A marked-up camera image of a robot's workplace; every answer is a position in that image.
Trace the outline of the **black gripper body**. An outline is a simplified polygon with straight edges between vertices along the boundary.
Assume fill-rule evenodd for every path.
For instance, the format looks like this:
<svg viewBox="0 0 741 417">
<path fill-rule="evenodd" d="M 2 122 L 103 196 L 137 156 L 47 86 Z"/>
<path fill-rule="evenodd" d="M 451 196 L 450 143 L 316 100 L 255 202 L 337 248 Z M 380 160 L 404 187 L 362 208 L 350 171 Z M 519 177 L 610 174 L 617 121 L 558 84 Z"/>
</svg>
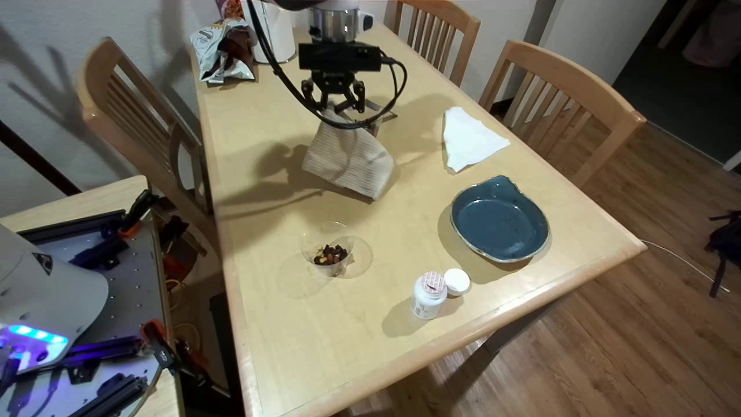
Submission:
<svg viewBox="0 0 741 417">
<path fill-rule="evenodd" d="M 377 72 L 382 49 L 362 42 L 302 43 L 300 67 L 311 72 L 302 80 L 302 92 L 316 108 L 326 108 L 331 96 L 343 96 L 340 108 L 363 108 L 366 86 L 355 75 Z"/>
</svg>

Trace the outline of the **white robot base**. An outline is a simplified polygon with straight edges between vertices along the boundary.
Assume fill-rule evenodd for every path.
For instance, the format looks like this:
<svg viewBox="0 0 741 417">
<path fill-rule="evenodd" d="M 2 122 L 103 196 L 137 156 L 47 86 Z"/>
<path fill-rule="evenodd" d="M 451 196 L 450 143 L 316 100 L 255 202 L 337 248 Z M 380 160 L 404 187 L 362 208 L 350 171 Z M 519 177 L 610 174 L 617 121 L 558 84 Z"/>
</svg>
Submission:
<svg viewBox="0 0 741 417">
<path fill-rule="evenodd" d="M 58 363 L 99 317 L 109 280 L 0 226 L 0 345 L 21 374 Z"/>
</svg>

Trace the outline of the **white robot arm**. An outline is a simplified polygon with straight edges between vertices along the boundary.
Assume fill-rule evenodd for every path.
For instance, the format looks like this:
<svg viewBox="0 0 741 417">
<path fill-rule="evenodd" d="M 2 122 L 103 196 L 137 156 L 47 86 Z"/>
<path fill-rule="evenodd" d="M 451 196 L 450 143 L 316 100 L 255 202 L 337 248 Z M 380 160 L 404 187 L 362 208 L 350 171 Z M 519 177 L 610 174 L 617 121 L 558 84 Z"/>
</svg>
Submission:
<svg viewBox="0 0 741 417">
<path fill-rule="evenodd" d="M 366 86 L 359 72 L 382 67 L 382 49 L 356 40 L 362 31 L 374 27 L 374 16 L 340 0 L 274 0 L 279 8 L 311 12 L 311 42 L 300 46 L 300 67 L 311 77 L 302 84 L 304 98 L 326 108 L 331 96 L 343 96 L 340 108 L 366 107 Z"/>
</svg>

